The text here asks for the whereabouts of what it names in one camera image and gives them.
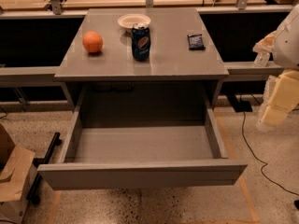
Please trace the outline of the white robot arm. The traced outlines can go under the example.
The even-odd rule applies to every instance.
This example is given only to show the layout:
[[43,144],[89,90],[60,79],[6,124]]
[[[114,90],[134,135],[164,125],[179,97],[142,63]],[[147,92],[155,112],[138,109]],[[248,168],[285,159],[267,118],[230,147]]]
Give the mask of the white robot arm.
[[259,111],[258,127],[272,130],[299,105],[299,5],[278,26],[276,31],[257,42],[254,64],[266,66],[270,56],[284,71],[278,77],[269,77]]

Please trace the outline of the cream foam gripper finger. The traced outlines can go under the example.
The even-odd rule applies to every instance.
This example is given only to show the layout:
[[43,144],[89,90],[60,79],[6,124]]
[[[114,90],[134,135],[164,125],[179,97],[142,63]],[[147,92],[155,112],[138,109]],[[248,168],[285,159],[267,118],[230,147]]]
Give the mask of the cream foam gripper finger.
[[259,110],[260,129],[274,129],[299,105],[299,71],[285,70],[278,77],[270,76],[264,87]]

